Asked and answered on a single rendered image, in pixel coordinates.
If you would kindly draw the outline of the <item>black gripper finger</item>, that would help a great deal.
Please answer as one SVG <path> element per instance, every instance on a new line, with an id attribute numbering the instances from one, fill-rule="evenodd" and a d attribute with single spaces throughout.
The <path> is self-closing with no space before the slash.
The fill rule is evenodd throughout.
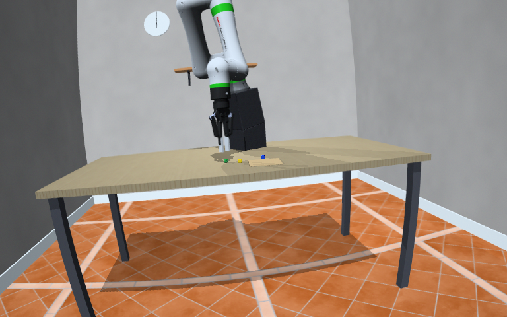
<path id="1" fill-rule="evenodd" d="M 215 113 L 212 116 L 209 116 L 213 128 L 214 137 L 218 137 L 219 152 L 224 152 L 223 137 L 222 137 L 223 113 L 220 113 L 220 121 L 218 120 L 216 121 L 215 118 L 216 118 Z"/>
<path id="2" fill-rule="evenodd" d="M 225 120 L 223 120 L 223 128 L 224 128 L 224 143 L 225 143 L 225 151 L 230 151 L 230 139 L 229 137 L 233 134 L 233 119 L 234 114 L 225 112 Z"/>

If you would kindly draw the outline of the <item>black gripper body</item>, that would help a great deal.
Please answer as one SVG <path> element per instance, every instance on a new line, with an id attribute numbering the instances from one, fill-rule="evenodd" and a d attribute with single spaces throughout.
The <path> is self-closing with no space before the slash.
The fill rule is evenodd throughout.
<path id="1" fill-rule="evenodd" d="M 228 100 L 219 100 L 219 101 L 213 101 L 213 109 L 215 113 L 215 117 L 218 121 L 220 121 L 220 113 L 228 113 L 228 116 L 230 114 L 229 110 L 230 104 Z"/>

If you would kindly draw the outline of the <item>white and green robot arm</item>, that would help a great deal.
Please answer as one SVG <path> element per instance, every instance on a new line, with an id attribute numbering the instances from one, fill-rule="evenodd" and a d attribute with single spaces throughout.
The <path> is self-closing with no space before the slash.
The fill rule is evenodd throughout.
<path id="1" fill-rule="evenodd" d="M 177 0 L 191 54 L 193 74 L 208 79 L 211 100 L 228 100 L 230 94 L 249 90 L 248 65 L 242 53 L 232 0 Z M 210 9 L 223 52 L 211 55 L 207 47 L 201 13 Z"/>

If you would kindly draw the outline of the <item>beige square mat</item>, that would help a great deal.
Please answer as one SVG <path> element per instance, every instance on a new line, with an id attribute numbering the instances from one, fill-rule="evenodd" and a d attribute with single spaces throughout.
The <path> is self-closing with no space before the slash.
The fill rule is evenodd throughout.
<path id="1" fill-rule="evenodd" d="M 270 166 L 270 165 L 279 165 L 283 164 L 279 158 L 267 158 L 267 159 L 257 159 L 257 160 L 248 160 L 249 166 Z"/>

